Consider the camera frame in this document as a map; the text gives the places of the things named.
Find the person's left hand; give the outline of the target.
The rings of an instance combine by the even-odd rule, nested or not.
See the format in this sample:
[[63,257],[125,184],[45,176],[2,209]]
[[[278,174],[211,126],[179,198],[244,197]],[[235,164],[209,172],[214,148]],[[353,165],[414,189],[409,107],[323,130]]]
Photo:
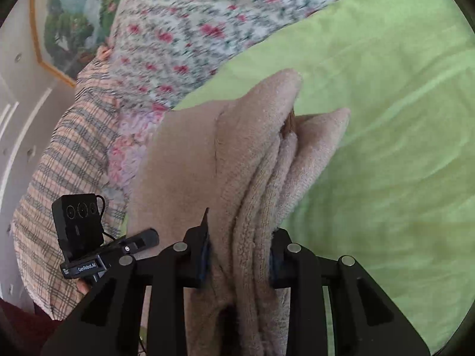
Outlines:
[[82,279],[77,280],[77,290],[82,295],[85,296],[91,290],[91,287]]

